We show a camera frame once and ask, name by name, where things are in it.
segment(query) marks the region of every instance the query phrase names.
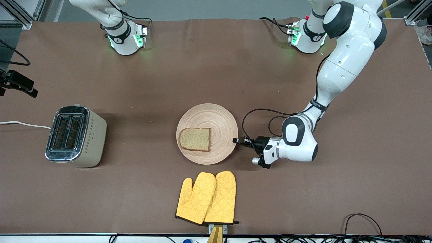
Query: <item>bread slice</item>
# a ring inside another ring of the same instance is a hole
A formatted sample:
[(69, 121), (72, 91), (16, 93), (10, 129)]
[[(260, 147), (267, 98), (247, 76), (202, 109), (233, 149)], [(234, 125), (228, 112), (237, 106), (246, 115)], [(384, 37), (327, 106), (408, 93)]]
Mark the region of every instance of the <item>bread slice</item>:
[(192, 151), (210, 151), (210, 128), (185, 128), (180, 132), (180, 146)]

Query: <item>gray floor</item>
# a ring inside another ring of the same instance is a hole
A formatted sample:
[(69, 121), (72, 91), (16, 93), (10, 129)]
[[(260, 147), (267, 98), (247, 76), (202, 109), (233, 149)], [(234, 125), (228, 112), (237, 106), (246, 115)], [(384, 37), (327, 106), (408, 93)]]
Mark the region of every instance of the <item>gray floor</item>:
[[(387, 0), (388, 5), (396, 0)], [(403, 17), (411, 11), (416, 3), (409, 0), (391, 10), (392, 17)], [(87, 12), (74, 7), (68, 0), (48, 0), (43, 11), (43, 21), (88, 22), (96, 21)], [(137, 17), (149, 17), (158, 20), (186, 20), (204, 18), (258, 19), (270, 17), (284, 19), (291, 16), (303, 18), (310, 13), (310, 3), (307, 0), (128, 0), (122, 10)], [(0, 28), (0, 38), (15, 46), (19, 33), (18, 28)], [(432, 60), (432, 45), (423, 46), (425, 53)], [(1, 59), (8, 60), (12, 52), (0, 48)]]

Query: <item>silver toaster lid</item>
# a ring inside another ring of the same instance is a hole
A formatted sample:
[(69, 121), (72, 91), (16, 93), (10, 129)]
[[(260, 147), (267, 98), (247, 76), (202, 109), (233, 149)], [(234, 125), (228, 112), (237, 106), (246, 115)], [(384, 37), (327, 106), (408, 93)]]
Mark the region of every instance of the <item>silver toaster lid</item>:
[(65, 106), (57, 111), (48, 138), (45, 157), (53, 162), (71, 162), (84, 147), (90, 110), (84, 106)]

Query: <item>toaster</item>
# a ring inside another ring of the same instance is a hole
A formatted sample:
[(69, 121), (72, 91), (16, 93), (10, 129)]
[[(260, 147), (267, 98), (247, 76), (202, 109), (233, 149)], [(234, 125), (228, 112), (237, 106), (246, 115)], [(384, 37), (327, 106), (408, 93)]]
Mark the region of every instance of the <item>toaster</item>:
[(101, 160), (107, 123), (85, 106), (65, 106), (55, 115), (45, 157), (75, 167), (96, 166)]

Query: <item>bread crust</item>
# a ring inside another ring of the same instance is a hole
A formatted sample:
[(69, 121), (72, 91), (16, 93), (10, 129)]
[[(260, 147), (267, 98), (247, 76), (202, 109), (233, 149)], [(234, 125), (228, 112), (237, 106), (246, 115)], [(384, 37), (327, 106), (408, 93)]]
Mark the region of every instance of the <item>bread crust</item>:
[(207, 129), (207, 130), (209, 131), (209, 146), (208, 146), (207, 150), (202, 150), (202, 149), (189, 149), (189, 148), (185, 148), (185, 147), (183, 147), (183, 146), (181, 145), (181, 142), (180, 142), (181, 133), (182, 133), (184, 130), (188, 130), (188, 129), (191, 129), (191, 128), (183, 128), (183, 129), (180, 131), (180, 135), (179, 135), (179, 138), (178, 138), (178, 144), (180, 145), (180, 147), (181, 147), (182, 149), (186, 149), (186, 150), (189, 150), (189, 151), (202, 151), (202, 152), (209, 152), (209, 151), (210, 151), (210, 128), (196, 128), (196, 129)]

